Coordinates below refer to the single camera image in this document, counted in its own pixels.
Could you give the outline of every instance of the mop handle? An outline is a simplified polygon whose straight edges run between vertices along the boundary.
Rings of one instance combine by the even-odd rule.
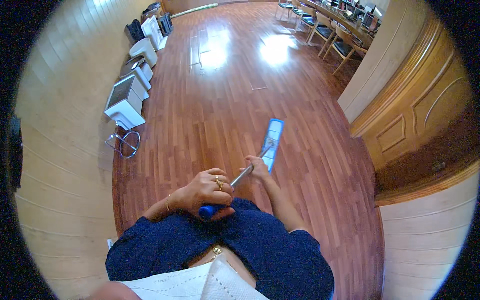
[[[265,147],[265,149],[259,154],[258,157],[260,158],[264,157],[265,154],[268,152],[268,150],[270,150],[272,146],[273,146],[273,143],[269,142],[267,147]],[[249,166],[246,167],[245,170],[243,170],[242,173],[240,173],[240,175],[238,175],[237,178],[235,178],[231,182],[230,186],[232,188],[235,188],[237,184],[240,183],[240,181],[245,176],[248,176],[252,171],[253,171],[253,164],[250,163]],[[219,204],[205,205],[200,207],[200,209],[198,210],[198,214],[202,219],[210,220],[221,208],[225,208],[225,205],[219,205]]]

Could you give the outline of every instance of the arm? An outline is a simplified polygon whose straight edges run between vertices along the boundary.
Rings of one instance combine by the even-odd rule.
[[[222,191],[216,183],[216,176],[224,182]],[[233,190],[229,182],[226,173],[220,169],[200,172],[187,186],[152,205],[143,216],[150,222],[159,222],[178,210],[188,211],[198,217],[198,210],[203,205],[223,204],[229,206],[233,199]],[[212,220],[215,221],[233,213],[235,210],[231,207],[222,208],[212,217]]]
[[[270,176],[264,161],[255,156],[247,156],[246,160],[253,164],[252,176],[263,184],[272,204],[273,215],[283,223],[285,229],[288,232],[305,230],[310,233],[293,202],[285,196],[285,193]]]

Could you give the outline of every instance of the black chair seat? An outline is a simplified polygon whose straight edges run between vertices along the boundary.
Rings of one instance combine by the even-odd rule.
[[[303,12],[303,10],[299,10],[299,9],[296,9],[294,8],[293,10],[293,13],[296,14],[297,16],[300,16]],[[303,17],[312,17],[311,15],[307,14],[307,13],[304,13],[303,14]]]
[[[333,30],[330,29],[330,28],[320,27],[320,26],[318,26],[316,30],[317,30],[317,32],[318,32],[321,36],[323,36],[324,38],[329,38],[330,35],[331,35],[332,32],[333,32]]]
[[[315,22],[317,22],[316,18],[313,18],[313,17],[302,17],[301,20],[310,26],[314,26]]]
[[[345,44],[343,42],[335,42],[333,46],[342,53],[343,56],[347,56],[350,51],[352,51],[352,46]],[[352,60],[362,60],[363,58],[355,51],[352,56],[350,56]]]
[[[280,3],[279,6],[280,6],[281,8],[286,8],[286,9],[288,9],[288,10],[293,9],[293,5],[291,5],[291,4]]]

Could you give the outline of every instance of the navy blue top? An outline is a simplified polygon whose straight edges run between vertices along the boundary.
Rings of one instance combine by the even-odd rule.
[[[257,280],[256,289],[274,299],[330,299],[332,269],[308,232],[288,233],[282,222],[252,202],[235,198],[231,216],[203,222],[188,213],[158,223],[141,217],[108,252],[110,280],[130,281],[188,268],[209,247],[231,249]]]

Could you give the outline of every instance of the wooden chair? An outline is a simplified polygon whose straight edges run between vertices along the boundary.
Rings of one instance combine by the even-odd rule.
[[[276,13],[278,12],[278,9],[282,9],[282,15],[280,16],[280,21],[283,18],[283,14],[285,13],[285,10],[288,10],[288,21],[290,22],[290,12],[293,9],[293,5],[290,4],[291,0],[285,0],[285,3],[282,3],[282,0],[278,0],[278,6],[276,7],[275,11],[275,18],[276,18]]]
[[[341,38],[343,42],[337,42],[338,38]],[[330,52],[330,49],[333,48],[343,59],[343,62],[338,66],[335,72],[333,72],[333,75],[335,75],[338,69],[340,69],[347,62],[347,60],[350,60],[350,59],[362,60],[362,57],[358,54],[356,54],[353,58],[351,58],[352,55],[357,51],[362,53],[367,53],[367,49],[363,49],[355,45],[352,39],[353,39],[353,35],[343,31],[340,28],[340,26],[336,27],[336,37],[334,38],[330,47],[328,47],[328,50],[327,52],[325,52],[325,55],[323,58],[323,60],[325,60],[325,57],[327,56],[328,52]]]
[[[316,12],[315,8],[303,6],[298,0],[292,0],[292,4],[297,8],[296,10],[295,9],[292,10],[293,13],[297,15],[297,24],[295,25],[295,33],[297,33],[300,23],[303,23],[307,25],[307,27],[309,27],[310,29],[313,29],[316,23],[315,19],[313,18]]]
[[[315,24],[315,30],[312,31],[309,39],[307,40],[307,45],[310,45],[310,42],[315,34],[318,34],[321,37],[325,44],[322,47],[322,50],[318,53],[318,56],[326,49],[326,46],[330,40],[334,37],[336,33],[336,28],[332,25],[332,21],[329,18],[325,17],[321,13],[317,12],[317,23]]]

